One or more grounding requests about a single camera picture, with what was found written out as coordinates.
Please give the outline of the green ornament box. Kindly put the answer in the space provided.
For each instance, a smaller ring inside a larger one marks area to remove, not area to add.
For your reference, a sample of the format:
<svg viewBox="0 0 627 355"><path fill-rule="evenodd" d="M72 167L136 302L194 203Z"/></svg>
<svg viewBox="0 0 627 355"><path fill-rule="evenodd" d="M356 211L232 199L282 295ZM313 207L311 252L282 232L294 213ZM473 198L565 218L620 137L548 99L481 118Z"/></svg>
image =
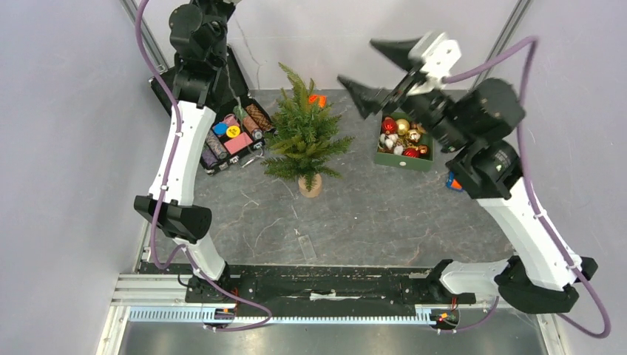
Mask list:
<svg viewBox="0 0 627 355"><path fill-rule="evenodd" d="M410 122L411 129L406 135L385 135L382 133L382 120L391 117L394 120L410 118L403 112L383 113L380 118L379 136L374 162L378 165L392 166L413 171L426 172L434 162L435 144L420 124Z"/></svg>

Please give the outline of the clear battery box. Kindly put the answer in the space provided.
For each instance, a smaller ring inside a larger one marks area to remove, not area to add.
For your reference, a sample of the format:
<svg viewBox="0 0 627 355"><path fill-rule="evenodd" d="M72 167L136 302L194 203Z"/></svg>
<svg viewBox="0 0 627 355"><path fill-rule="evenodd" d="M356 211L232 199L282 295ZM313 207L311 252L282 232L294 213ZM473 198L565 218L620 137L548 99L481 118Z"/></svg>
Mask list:
<svg viewBox="0 0 627 355"><path fill-rule="evenodd" d="M312 261L317 258L314 245L308 235L299 236L298 242L306 261Z"/></svg>

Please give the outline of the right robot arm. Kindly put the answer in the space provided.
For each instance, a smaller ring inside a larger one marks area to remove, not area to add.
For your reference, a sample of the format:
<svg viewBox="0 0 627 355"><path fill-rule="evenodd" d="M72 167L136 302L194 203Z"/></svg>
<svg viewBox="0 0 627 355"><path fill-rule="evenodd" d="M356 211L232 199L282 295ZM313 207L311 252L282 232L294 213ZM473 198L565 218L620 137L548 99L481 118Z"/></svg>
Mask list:
<svg viewBox="0 0 627 355"><path fill-rule="evenodd" d="M390 90L339 75L360 115L398 110L420 124L443 152L453 155L447 168L515 250L513 256L491 263L442 260L427 276L429 296L445 302L483 294L500 297L527 314L571 311L579 297L575 284L591 279L597 263L547 231L549 222L526 189L521 158L506 141L525 116L512 85L487 78L459 100L445 94L450 69L461 56L458 43L445 33L405 41L371 39L370 45L406 74Z"/></svg>

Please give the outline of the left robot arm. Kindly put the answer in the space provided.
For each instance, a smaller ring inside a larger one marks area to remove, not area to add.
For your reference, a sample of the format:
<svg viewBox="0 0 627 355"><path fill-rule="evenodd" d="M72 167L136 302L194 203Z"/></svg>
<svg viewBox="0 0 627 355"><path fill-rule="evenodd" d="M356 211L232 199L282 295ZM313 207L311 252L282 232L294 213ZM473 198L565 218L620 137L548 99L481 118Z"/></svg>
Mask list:
<svg viewBox="0 0 627 355"><path fill-rule="evenodd" d="M232 283L225 260L209 235L211 210L194 204L194 179L206 136L223 103L220 78L228 68L228 20L235 1L190 1L169 17L170 43L175 49L174 78L167 84L153 64L149 69L171 104L171 123L157 175L147 195L134 208L148 222L152 262L157 257L158 230L173 239L188 258L192 273L204 280L203 291L215 302L227 300Z"/></svg>

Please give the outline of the small green christmas tree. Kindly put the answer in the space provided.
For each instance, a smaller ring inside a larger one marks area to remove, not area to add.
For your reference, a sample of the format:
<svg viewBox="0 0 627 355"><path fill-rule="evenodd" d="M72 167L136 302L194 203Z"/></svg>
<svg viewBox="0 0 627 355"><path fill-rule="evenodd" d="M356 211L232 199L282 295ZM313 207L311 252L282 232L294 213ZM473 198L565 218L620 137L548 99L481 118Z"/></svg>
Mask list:
<svg viewBox="0 0 627 355"><path fill-rule="evenodd" d="M354 137L339 135L341 115L332 113L332 105L310 109L308 96L316 93L313 79L303 78L284 63L279 68L286 74L291 91L280 90L277 111L272 115L275 133L268 139L270 156L262 162L267 176L295 181L301 195L317 197L322 191L322 176L340 178L341 174L328 163L349 151Z"/></svg>

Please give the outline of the blue orange toy car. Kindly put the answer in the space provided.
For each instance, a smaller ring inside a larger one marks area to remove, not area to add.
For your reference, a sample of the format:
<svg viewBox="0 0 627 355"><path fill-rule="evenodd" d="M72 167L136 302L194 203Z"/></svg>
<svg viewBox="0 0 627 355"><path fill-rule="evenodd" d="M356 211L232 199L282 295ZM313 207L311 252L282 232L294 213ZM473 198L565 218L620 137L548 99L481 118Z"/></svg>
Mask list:
<svg viewBox="0 0 627 355"><path fill-rule="evenodd" d="M447 181L445 183L445 186L448 189L451 189L453 191L457 191L457 192L463 192L464 191L464 188L456 180L455 174L453 172L449 172L448 177L447 177Z"/></svg>

